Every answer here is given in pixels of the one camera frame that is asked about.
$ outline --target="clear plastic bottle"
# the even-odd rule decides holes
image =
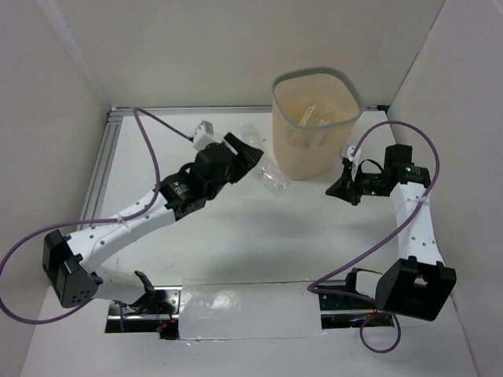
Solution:
[[[254,148],[264,149],[262,138],[253,124],[241,126],[240,133],[246,144]],[[275,196],[283,195],[292,182],[290,178],[283,174],[279,166],[268,159],[265,154],[249,174]]]
[[[299,122],[301,127],[323,127],[336,122],[335,112],[324,103],[314,104],[307,108]]]

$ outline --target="white panel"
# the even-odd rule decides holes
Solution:
[[[184,284],[180,295],[180,339],[321,336],[318,296],[309,293],[306,285]]]
[[[266,139],[266,154],[271,156],[270,113],[163,117],[183,130],[191,130],[201,118],[212,121],[219,132],[237,130],[242,123],[254,123]],[[384,118],[382,112],[365,112],[349,142],[356,142],[365,130]],[[182,163],[194,157],[195,151],[189,143],[158,124],[145,120],[145,128],[158,152],[162,175],[178,170]],[[363,153],[365,157],[381,161],[384,147],[393,142],[389,128],[381,127],[364,144]],[[203,210],[142,238],[132,248],[119,253],[120,260],[117,258],[110,264],[124,270],[143,269],[154,284],[186,283],[187,280],[182,279],[185,277],[198,277],[199,282],[205,283],[225,279],[258,282],[314,279],[360,254],[396,226],[389,199],[369,198],[360,206],[352,207],[326,197],[324,191],[339,175],[340,167],[336,167],[325,176],[293,182],[281,198],[261,191],[263,188],[255,181],[245,178],[237,185],[225,187]],[[124,119],[107,186],[105,213],[115,212],[125,203],[136,200],[139,192],[152,187],[149,156],[130,117]],[[386,269],[396,255],[393,242],[360,265]],[[279,313],[274,299],[280,302],[282,295],[292,293],[283,290],[282,287],[287,287],[285,284],[274,286],[275,292],[261,292],[266,296],[263,305],[256,303],[244,312],[234,312],[235,316],[222,316],[218,325],[227,320],[234,330],[241,324],[244,330],[263,332],[267,324],[257,324],[257,320],[268,321],[273,316],[269,306]],[[300,282],[298,286],[305,288],[307,282]],[[303,299],[312,299],[313,295],[303,293],[307,296],[301,298],[302,304],[297,301],[298,296],[291,297],[292,302],[288,300],[283,308],[295,307],[286,310],[290,314],[285,322],[288,326],[296,322],[300,334],[313,328],[313,322],[305,324],[304,321],[314,321],[312,313],[318,310],[315,300],[304,304]],[[205,305],[204,300],[199,308]],[[204,320],[204,315],[212,314],[212,310],[195,318]],[[41,316],[52,317],[61,311],[49,289]],[[436,322],[403,319],[402,343],[387,355],[370,353],[361,344],[358,329],[353,328],[303,339],[225,341],[167,341],[159,340],[157,334],[104,334],[107,311],[107,302],[96,300],[66,320],[38,326],[22,376],[476,375],[450,302]],[[309,317],[299,319],[301,313],[309,313]],[[368,328],[365,335],[372,346],[385,348],[395,341],[396,332],[394,328]]]
[[[435,234],[457,269],[457,310],[481,376],[503,370],[502,35],[501,4],[447,1],[390,110],[438,146]],[[433,166],[423,141],[398,128],[395,134],[414,146],[418,164]]]
[[[104,113],[35,2],[0,6],[0,256],[22,236],[77,218]],[[48,285],[42,238],[20,250],[0,279],[18,314],[37,318]],[[0,313],[0,374],[18,376],[34,327]]]
[[[270,104],[280,73],[345,71],[390,104],[443,0],[58,1],[117,106]]]
[[[77,46],[77,42],[73,38],[70,27],[66,23],[66,20],[63,18],[63,15],[59,10],[56,1],[37,0],[37,3],[40,5],[40,9],[46,15],[47,20],[50,22],[57,36],[61,40],[61,43],[63,43],[64,48],[72,58],[73,62],[86,78],[88,85],[93,90],[93,93],[97,96],[101,106],[109,111],[110,101],[108,100],[103,89],[97,83],[96,77],[94,77],[94,73],[89,68],[86,60],[83,58],[82,52]]]

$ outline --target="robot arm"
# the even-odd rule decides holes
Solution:
[[[194,162],[160,182],[155,203],[142,216],[124,220],[147,207],[154,191],[116,214],[117,222],[91,226],[67,236],[59,230],[47,234],[42,267],[64,308],[82,305],[94,296],[122,301],[104,295],[106,291],[114,292],[107,286],[116,284],[117,279],[108,276],[107,271],[100,268],[101,264],[146,234],[203,208],[224,185],[244,177],[263,155],[232,134],[225,137],[213,134],[208,122],[197,128],[193,147],[199,151]],[[136,289],[127,303],[135,307],[148,305],[156,294],[149,279],[138,271],[129,275],[134,280],[132,288]]]
[[[327,195],[355,206],[362,196],[390,197],[397,225],[423,201],[417,215],[398,234],[397,262],[385,274],[354,269],[348,275],[347,288],[375,299],[379,310],[434,320],[456,283],[456,272],[444,266],[433,233],[430,198],[422,197],[431,183],[428,170],[412,163],[412,147],[408,145],[387,147],[384,167],[377,174],[364,173],[350,153],[343,158],[343,166],[342,177]]]

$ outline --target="white floor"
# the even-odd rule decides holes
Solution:
[[[201,119],[212,121],[220,132],[237,132],[240,124],[254,123],[266,139],[269,157],[274,157],[270,147],[271,114],[163,118],[188,132]],[[383,113],[364,113],[350,142],[356,142],[359,135],[383,119]],[[162,176],[193,160],[195,151],[188,143],[153,121],[145,120],[145,126],[159,157]],[[364,144],[364,156],[382,162],[384,148],[394,143],[389,128],[383,127]],[[340,167],[336,167],[325,176],[294,182],[288,193],[278,199],[252,179],[225,187],[205,209],[141,239],[106,265],[123,271],[139,269],[155,285],[316,279],[361,254],[396,226],[389,199],[365,199],[358,207],[352,207],[325,196],[325,190],[339,174]],[[149,155],[134,120],[127,117],[108,179],[102,215],[133,203],[152,184]],[[384,271],[396,257],[395,241],[360,266]],[[282,286],[271,285],[268,295],[280,298],[285,292]],[[312,313],[316,309],[312,306],[317,303],[314,300],[308,305],[307,311]],[[95,300],[67,320],[38,326],[22,376],[476,375],[451,301],[433,323],[403,318],[402,342],[387,355],[365,349],[356,329],[303,334],[300,339],[224,341],[164,341],[155,334],[109,335],[104,334],[107,309],[107,302]],[[61,311],[49,290],[41,318]],[[302,328],[302,320],[297,321]],[[395,340],[394,328],[368,328],[365,333],[376,347],[385,348]]]

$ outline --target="cable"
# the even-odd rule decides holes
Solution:
[[[156,302],[154,302],[154,306],[156,307],[157,327],[159,327],[160,326],[159,306],[157,306]]]
[[[133,115],[136,120],[136,123],[138,125],[138,128],[140,129],[141,135],[143,136],[143,140],[145,141],[145,144],[147,145],[147,149],[149,150],[150,157],[152,158],[152,164],[154,166],[154,172],[156,175],[156,184],[154,186],[154,195],[151,198],[150,202],[146,205],[145,208],[142,210],[139,210],[138,212],[131,214],[129,216],[124,216],[123,220],[124,221],[129,221],[134,218],[142,216],[145,212],[147,212],[156,202],[157,197],[159,196],[159,190],[160,190],[160,169],[159,169],[159,163],[157,162],[157,157],[156,153],[154,152],[154,149],[152,147],[152,143],[150,142],[149,136],[147,135],[145,128],[143,127],[143,123],[140,120],[140,117],[138,113],[141,112],[147,116],[149,116],[152,119],[155,119],[157,122],[163,124],[170,130],[174,131],[176,134],[184,137],[186,140],[191,141],[192,138],[188,137],[187,135],[183,134],[182,132],[176,130],[174,127],[170,126],[163,120],[157,118],[154,114],[151,114],[150,112],[147,112],[146,110],[142,108],[133,108]],[[16,252],[16,250],[22,246],[24,243],[27,241],[31,240],[32,238],[46,233],[50,232],[55,229],[59,228],[65,228],[67,226],[76,226],[76,225],[96,225],[96,224],[112,224],[116,223],[117,218],[99,218],[99,219],[90,219],[90,220],[78,220],[78,221],[64,221],[60,222],[58,224],[53,224],[53,225],[48,225],[46,227],[43,227],[39,230],[35,230],[34,232],[28,234],[27,236],[23,237],[21,240],[17,241],[10,249],[7,251],[6,255],[2,258],[0,261],[0,276],[2,276],[2,273],[4,271],[4,268],[6,267],[6,264],[8,260],[13,256],[13,254]],[[12,318],[13,320],[16,320],[18,322],[21,322],[23,324],[52,324],[53,322],[57,322],[59,320],[63,320],[66,317],[71,316],[73,313],[81,310],[85,305],[87,305],[89,302],[86,302],[85,304],[81,306],[77,306],[76,308],[72,309],[71,311],[62,314],[60,316],[54,317],[54,318],[49,318],[48,320],[30,320],[28,318],[23,318],[18,316],[17,314],[13,313],[3,302],[2,296],[0,296],[0,310],[5,313],[8,317]]]
[[[364,159],[363,161],[360,162],[360,168],[362,168],[363,166],[363,163],[365,162],[369,162],[371,163],[372,165],[375,165],[376,167],[379,168],[379,170],[382,172],[384,171],[384,168],[380,165],[380,163],[378,163],[377,161],[374,161],[373,159]]]
[[[163,126],[169,128],[170,130],[172,130],[173,132],[175,132],[177,135],[183,137],[184,139],[188,140],[188,141],[193,141],[194,138],[193,137],[190,137],[190,136],[187,136],[185,135],[183,132],[177,130],[176,128],[174,128],[173,126],[170,126],[169,124],[167,124],[166,122],[164,122],[161,118],[158,118],[156,117],[154,114],[152,114],[151,112],[147,112],[146,110],[142,109],[142,108],[134,108],[133,109],[133,112],[134,111],[139,111],[147,116],[149,116],[150,118],[156,120],[157,122],[159,122],[160,124],[162,124]]]
[[[422,130],[420,130],[416,126],[413,126],[412,124],[409,124],[409,123],[406,123],[406,122],[401,122],[401,121],[398,121],[398,120],[387,120],[387,121],[384,121],[384,122],[377,123],[376,125],[370,127],[367,130],[367,132],[365,132],[363,134],[363,136],[360,139],[360,141],[356,144],[356,147],[354,148],[354,152],[353,153],[355,154],[356,151],[360,149],[360,147],[362,146],[363,141],[369,136],[369,134],[372,131],[374,131],[376,128],[379,128],[381,126],[386,126],[386,125],[391,125],[391,124],[396,124],[396,125],[399,125],[399,126],[404,126],[404,127],[410,128],[411,130],[416,131],[420,136],[422,136],[423,139],[426,140],[426,142],[428,143],[428,145],[431,148],[431,151],[433,152],[433,156],[435,157],[435,173],[433,174],[433,178],[431,180],[431,184],[428,186],[428,188],[426,188],[426,190],[424,190],[424,193],[423,193],[422,197],[425,198],[425,197],[427,197],[429,195],[430,191],[433,189],[433,186],[437,182],[437,179],[439,178],[439,173],[440,173],[440,158],[439,158],[439,153],[437,151],[437,148],[433,144],[433,141],[431,141],[431,139],[427,136],[427,134],[425,134]],[[374,246],[372,246],[371,248],[369,248],[365,253],[359,255],[358,257],[356,257],[352,261],[346,263],[342,267],[339,267],[338,269],[335,269],[332,272],[327,273],[326,275],[320,277],[318,280],[316,280],[313,283],[311,283],[307,287],[307,290],[309,292],[317,293],[317,294],[320,294],[320,293],[325,294],[325,295],[337,294],[337,295],[342,295],[342,296],[347,296],[347,297],[352,297],[352,298],[359,298],[361,300],[365,300],[367,302],[371,302],[371,303],[373,303],[375,305],[375,303],[376,303],[375,300],[371,299],[370,297],[366,297],[366,296],[363,296],[363,295],[356,295],[355,293],[344,292],[344,291],[329,290],[329,289],[319,289],[319,288],[316,288],[316,286],[318,286],[321,283],[324,283],[325,281],[327,281],[328,279],[334,277],[335,275],[338,275],[341,272],[343,272],[343,271],[349,269],[350,267],[356,265],[357,263],[359,263],[363,259],[367,258],[372,253],[374,253],[377,250],[381,249],[381,247],[384,246],[386,243],[388,243],[389,241],[393,240],[408,224],[410,224],[410,222],[414,219],[414,217],[416,217],[417,213],[419,212],[419,210],[423,206],[423,203],[424,203],[423,201],[418,201],[417,205],[416,205],[416,208],[414,208],[413,213],[410,214],[410,216],[400,226],[398,226],[397,229],[395,229],[393,232],[391,232],[389,234],[389,236],[384,237],[384,239],[382,239],[380,242],[376,243]],[[391,347],[389,347],[389,348],[387,348],[385,350],[376,350],[376,349],[372,348],[371,346],[369,346],[367,344],[367,342],[365,341],[365,339],[363,337],[363,328],[367,325],[368,322],[370,322],[375,317],[370,317],[360,327],[360,339],[362,340],[363,345],[365,347],[367,347],[369,350],[371,350],[373,352],[376,352],[376,353],[388,353],[388,352],[391,352],[392,350],[394,350],[397,347],[398,343],[400,342],[400,338],[402,337],[402,329],[400,328],[400,323],[398,322],[398,318],[396,317],[396,315],[394,315],[394,314],[391,314],[391,315],[393,316],[393,320],[396,323],[397,339],[396,339],[395,343]]]

